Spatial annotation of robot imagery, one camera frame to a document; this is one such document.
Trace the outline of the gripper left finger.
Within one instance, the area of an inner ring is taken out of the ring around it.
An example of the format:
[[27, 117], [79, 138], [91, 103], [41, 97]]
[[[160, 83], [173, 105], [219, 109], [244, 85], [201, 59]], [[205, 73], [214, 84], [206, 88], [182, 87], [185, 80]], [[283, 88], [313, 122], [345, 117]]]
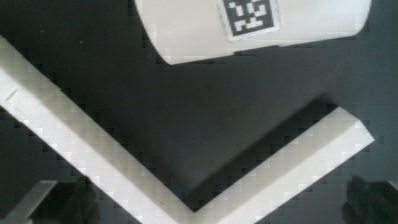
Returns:
[[2, 224], [100, 224], [96, 192], [87, 180], [39, 181]]

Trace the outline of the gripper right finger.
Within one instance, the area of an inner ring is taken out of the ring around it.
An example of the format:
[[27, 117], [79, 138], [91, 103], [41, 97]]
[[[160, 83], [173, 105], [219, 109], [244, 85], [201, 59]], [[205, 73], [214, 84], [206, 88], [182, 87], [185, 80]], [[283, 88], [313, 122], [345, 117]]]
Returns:
[[398, 182], [368, 182], [354, 176], [341, 213], [345, 224], [398, 224]]

